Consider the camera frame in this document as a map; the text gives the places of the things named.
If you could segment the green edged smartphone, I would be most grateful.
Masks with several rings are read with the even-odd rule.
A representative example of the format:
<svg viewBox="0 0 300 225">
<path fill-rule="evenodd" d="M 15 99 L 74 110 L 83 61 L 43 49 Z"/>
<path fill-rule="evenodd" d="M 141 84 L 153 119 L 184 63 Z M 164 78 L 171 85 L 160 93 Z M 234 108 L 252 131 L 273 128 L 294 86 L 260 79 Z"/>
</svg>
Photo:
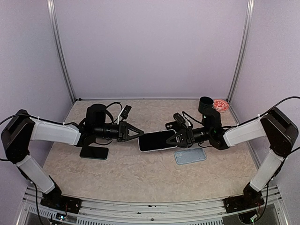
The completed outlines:
<svg viewBox="0 0 300 225">
<path fill-rule="evenodd" d="M 83 147 L 80 152 L 81 158 L 106 160 L 108 157 L 108 148 L 87 146 Z"/>
</svg>

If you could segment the black phone case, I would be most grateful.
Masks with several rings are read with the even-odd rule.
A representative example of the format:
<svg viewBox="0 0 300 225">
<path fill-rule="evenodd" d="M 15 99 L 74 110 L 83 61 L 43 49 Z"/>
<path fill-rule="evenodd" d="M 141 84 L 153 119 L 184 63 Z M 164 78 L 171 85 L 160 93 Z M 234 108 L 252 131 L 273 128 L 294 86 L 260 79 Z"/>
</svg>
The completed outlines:
<svg viewBox="0 0 300 225">
<path fill-rule="evenodd" d="M 173 121 L 173 122 L 168 122 L 168 123 L 166 123 L 165 124 L 165 128 L 167 129 L 167 130 L 176 130 L 177 129 L 177 125 L 176 125 L 177 123 L 175 122 L 175 121 Z"/>
</svg>

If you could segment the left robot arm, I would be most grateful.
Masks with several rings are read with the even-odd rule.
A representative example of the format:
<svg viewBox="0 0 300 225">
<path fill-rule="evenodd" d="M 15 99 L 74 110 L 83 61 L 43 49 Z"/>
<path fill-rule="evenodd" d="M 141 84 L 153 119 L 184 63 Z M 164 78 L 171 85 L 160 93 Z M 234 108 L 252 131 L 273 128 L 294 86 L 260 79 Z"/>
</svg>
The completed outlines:
<svg viewBox="0 0 300 225">
<path fill-rule="evenodd" d="M 87 108 L 82 121 L 65 123 L 42 119 L 21 109 L 1 121 L 1 124 L 5 124 L 0 134 L 5 160 L 16 165 L 27 179 L 47 195 L 53 207 L 62 208 L 66 203 L 64 195 L 35 160 L 30 147 L 36 149 L 62 143 L 84 149 L 96 143 L 97 139 L 119 143 L 131 141 L 144 132 L 126 121 L 130 110 L 131 107 L 127 105 L 114 118 L 106 105 L 93 104 Z"/>
</svg>

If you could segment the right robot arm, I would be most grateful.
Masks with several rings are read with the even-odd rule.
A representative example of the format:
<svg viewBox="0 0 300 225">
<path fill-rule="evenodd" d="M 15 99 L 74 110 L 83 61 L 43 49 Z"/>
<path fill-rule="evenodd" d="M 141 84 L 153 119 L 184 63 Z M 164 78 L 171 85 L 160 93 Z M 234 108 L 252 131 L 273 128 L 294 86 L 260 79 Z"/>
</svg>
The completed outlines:
<svg viewBox="0 0 300 225">
<path fill-rule="evenodd" d="M 298 138 L 297 126 L 277 107 L 262 115 L 235 126 L 223 126 L 221 114 L 207 108 L 202 112 L 202 127 L 193 128 L 179 113 L 173 116 L 179 129 L 170 136 L 166 143 L 180 148 L 189 148 L 195 143 L 208 141 L 217 150 L 226 150 L 241 143 L 262 139 L 267 141 L 268 151 L 261 162 L 257 174 L 247 184 L 245 194 L 240 197 L 240 204 L 250 208 L 258 200 L 260 192 L 275 176 L 285 159 L 293 151 Z"/>
</svg>

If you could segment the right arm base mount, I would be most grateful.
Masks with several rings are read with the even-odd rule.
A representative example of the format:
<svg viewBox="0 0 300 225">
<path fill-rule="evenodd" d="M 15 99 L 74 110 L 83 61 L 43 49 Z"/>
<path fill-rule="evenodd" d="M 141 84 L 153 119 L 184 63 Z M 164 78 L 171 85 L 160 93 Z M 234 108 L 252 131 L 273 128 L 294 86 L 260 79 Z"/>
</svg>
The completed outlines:
<svg viewBox="0 0 300 225">
<path fill-rule="evenodd" d="M 223 202 L 226 213 L 248 210 L 264 205 L 262 191 L 256 191 L 249 185 L 244 188 L 243 194 L 227 197 L 223 199 Z"/>
</svg>

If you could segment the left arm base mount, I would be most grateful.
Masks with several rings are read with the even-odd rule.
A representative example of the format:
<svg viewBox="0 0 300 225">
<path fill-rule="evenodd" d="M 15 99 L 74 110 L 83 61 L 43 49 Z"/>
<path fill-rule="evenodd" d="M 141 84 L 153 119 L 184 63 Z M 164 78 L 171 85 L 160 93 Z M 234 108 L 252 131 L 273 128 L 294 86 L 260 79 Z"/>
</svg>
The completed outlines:
<svg viewBox="0 0 300 225">
<path fill-rule="evenodd" d="M 48 194 L 43 193 L 40 204 L 42 206 L 64 211 L 66 213 L 78 214 L 82 200 L 79 198 L 62 195 L 60 192 L 55 192 L 53 190 Z"/>
</svg>

